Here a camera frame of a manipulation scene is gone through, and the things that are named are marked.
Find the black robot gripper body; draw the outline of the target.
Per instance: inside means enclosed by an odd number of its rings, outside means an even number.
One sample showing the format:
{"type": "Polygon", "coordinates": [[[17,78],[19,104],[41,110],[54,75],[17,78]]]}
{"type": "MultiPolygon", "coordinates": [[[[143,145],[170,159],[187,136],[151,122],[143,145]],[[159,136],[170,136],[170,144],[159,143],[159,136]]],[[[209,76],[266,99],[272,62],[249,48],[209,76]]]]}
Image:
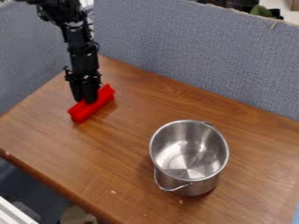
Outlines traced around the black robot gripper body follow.
{"type": "Polygon", "coordinates": [[[69,43],[71,69],[65,68],[70,83],[101,83],[99,44],[97,42],[69,43]]]}

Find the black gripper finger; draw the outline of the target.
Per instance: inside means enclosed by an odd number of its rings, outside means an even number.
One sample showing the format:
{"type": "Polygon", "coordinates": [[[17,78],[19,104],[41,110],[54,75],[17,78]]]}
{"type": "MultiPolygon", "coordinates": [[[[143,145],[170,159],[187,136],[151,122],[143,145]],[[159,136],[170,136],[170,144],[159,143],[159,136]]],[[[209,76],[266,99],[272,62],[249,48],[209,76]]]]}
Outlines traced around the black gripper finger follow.
{"type": "Polygon", "coordinates": [[[83,94],[85,94],[85,100],[87,104],[91,104],[98,100],[99,87],[101,87],[101,84],[98,79],[91,78],[83,81],[83,94]]]}
{"type": "Polygon", "coordinates": [[[81,82],[77,80],[70,81],[70,88],[74,95],[74,99],[77,102],[79,102],[83,99],[83,93],[82,93],[82,85],[81,82]]]}

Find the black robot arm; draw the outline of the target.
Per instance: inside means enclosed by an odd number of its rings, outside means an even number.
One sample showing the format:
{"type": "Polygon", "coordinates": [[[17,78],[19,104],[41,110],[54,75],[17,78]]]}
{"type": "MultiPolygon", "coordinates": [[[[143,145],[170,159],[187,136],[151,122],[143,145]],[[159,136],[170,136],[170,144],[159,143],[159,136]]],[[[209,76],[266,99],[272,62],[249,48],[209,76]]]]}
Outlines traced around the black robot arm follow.
{"type": "Polygon", "coordinates": [[[99,43],[90,29],[89,13],[81,0],[15,0],[37,6],[39,18],[54,23],[62,31],[71,69],[65,68],[65,79],[77,102],[94,103],[102,84],[99,72],[99,43]]]}

